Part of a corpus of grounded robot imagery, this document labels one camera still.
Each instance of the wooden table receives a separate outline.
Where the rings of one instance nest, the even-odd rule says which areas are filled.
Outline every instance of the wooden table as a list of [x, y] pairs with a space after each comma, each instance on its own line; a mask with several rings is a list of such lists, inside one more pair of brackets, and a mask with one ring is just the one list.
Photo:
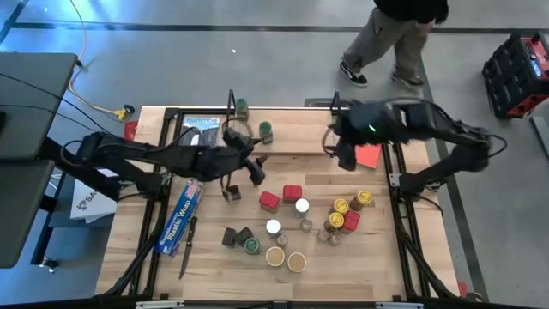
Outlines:
[[[158, 143], [164, 110], [161, 106], [142, 108], [136, 141]], [[172, 299], [184, 300], [347, 301], [391, 300], [392, 295], [404, 295], [383, 157], [376, 170], [358, 167], [356, 171], [348, 172], [339, 168], [337, 159], [330, 159], [320, 146], [330, 119], [327, 110], [250, 111], [249, 123], [255, 136], [259, 122], [268, 120], [273, 125], [274, 143], [258, 145], [255, 151], [257, 155], [271, 155], [263, 167], [266, 179], [255, 188], [248, 180], [247, 170], [234, 173], [232, 183], [240, 186], [242, 199], [233, 204], [225, 202], [218, 182], [207, 184], [196, 212], [199, 219], [183, 280], [178, 279], [178, 273], [184, 250], [179, 250], [176, 257], [161, 255], [155, 295], [169, 293]], [[422, 142], [405, 146], [404, 156], [408, 171], [418, 171], [429, 165]], [[147, 164], [138, 165], [145, 170], [152, 169]], [[168, 215], [175, 207], [184, 182], [181, 178], [173, 182]], [[308, 214], [314, 224], [311, 233], [299, 230], [300, 220], [295, 218], [290, 205], [282, 204], [276, 214], [259, 208], [258, 199], [263, 191], [281, 196], [283, 185], [303, 186], [304, 198], [311, 204]], [[350, 200], [357, 191], [364, 189], [372, 193], [376, 204], [361, 211], [359, 229], [344, 235], [343, 243], [337, 247], [318, 244], [315, 235], [322, 228], [332, 201], [337, 197]], [[434, 195], [425, 195], [437, 199]], [[136, 254], [145, 202], [135, 197], [118, 204], [96, 288], [98, 293], [112, 286]], [[425, 259], [448, 289], [458, 294], [440, 212], [423, 202], [416, 203], [415, 210]], [[294, 274], [285, 266], [272, 268], [267, 265], [264, 252], [275, 245], [265, 231], [265, 223], [271, 218], [281, 222], [283, 233], [288, 237], [287, 256], [294, 251], [307, 256], [308, 264], [303, 273]], [[262, 254], [250, 256], [241, 247], [225, 248], [221, 239], [226, 227], [237, 231], [249, 227], [261, 243]], [[413, 263], [410, 269], [416, 291], [419, 291]], [[143, 264], [142, 287], [147, 273], [148, 260]]]

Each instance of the pants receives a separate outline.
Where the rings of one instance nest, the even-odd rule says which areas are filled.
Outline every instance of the pants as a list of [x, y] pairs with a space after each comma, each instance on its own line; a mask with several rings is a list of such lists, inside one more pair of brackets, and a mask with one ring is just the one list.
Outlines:
[[359, 36], [343, 54], [343, 62], [355, 73], [381, 58], [395, 46], [395, 76], [410, 78], [416, 75], [421, 50], [427, 32], [416, 27], [416, 21], [396, 21], [378, 8], [371, 14]]

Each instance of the green can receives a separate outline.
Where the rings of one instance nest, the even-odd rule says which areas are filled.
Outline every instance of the green can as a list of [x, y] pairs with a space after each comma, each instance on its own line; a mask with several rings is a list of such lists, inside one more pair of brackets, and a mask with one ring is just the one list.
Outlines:
[[248, 121], [248, 117], [250, 116], [250, 113], [248, 110], [248, 102], [246, 102], [245, 99], [238, 99], [236, 106], [237, 106], [237, 109], [236, 109], [237, 120]]
[[259, 240], [255, 238], [250, 238], [246, 240], [244, 243], [244, 248], [246, 250], [246, 253], [252, 255], [252, 254], [259, 254]]
[[264, 144], [273, 142], [273, 127], [269, 121], [263, 121], [259, 124], [259, 138]]

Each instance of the concrete floor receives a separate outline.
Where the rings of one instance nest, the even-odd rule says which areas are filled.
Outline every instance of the concrete floor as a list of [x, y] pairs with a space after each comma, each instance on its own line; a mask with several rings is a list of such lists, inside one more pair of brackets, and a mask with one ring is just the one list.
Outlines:
[[[139, 25], [361, 27], [371, 0], [79, 0], [84, 19]], [[545, 0], [449, 0], [445, 28], [474, 33], [510, 28], [549, 28]], [[18, 4], [2, 0], [0, 20]], [[69, 1], [31, 0], [18, 17], [31, 28], [13, 28], [0, 50], [80, 53], [80, 30], [38, 29], [51, 22], [78, 21]], [[306, 98], [344, 97], [374, 100], [401, 93], [389, 81], [393, 55], [369, 66], [367, 89], [348, 85], [337, 72], [342, 51], [355, 33], [244, 31], [107, 31], [87, 32], [84, 63], [76, 88], [95, 104], [218, 106], [229, 88], [253, 106], [302, 106]], [[423, 64], [434, 100], [454, 118], [485, 126], [505, 137], [509, 149], [482, 173], [460, 173], [462, 196], [481, 274], [491, 302], [521, 306], [549, 303], [549, 237], [544, 221], [549, 209], [545, 185], [549, 163], [526, 119], [499, 122], [488, 107], [480, 70], [508, 34], [433, 34]], [[76, 102], [67, 94], [66, 99]], [[83, 107], [108, 130], [123, 126]], [[62, 104], [60, 112], [85, 122]], [[541, 106], [534, 115], [549, 116]], [[59, 142], [88, 132], [56, 118], [50, 136]], [[437, 159], [431, 147], [430, 155]], [[446, 191], [441, 191], [444, 223], [460, 281], [471, 287], [462, 240]], [[44, 220], [38, 215], [35, 226]], [[0, 304], [59, 300], [94, 293], [108, 229], [56, 229], [47, 255], [69, 261], [53, 276], [28, 265], [38, 229], [12, 270], [0, 270]]]

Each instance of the yellow lid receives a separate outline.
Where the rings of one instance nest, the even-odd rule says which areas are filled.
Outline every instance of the yellow lid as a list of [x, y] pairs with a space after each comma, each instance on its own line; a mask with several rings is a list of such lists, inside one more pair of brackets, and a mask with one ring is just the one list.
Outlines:
[[343, 215], [340, 213], [332, 213], [329, 216], [329, 224], [335, 228], [342, 227], [344, 220], [345, 219], [343, 219]]
[[343, 198], [338, 198], [334, 201], [334, 210], [344, 214], [349, 210], [349, 203]]
[[359, 194], [357, 194], [357, 199], [360, 203], [369, 203], [371, 202], [371, 194], [366, 190], [360, 191]]

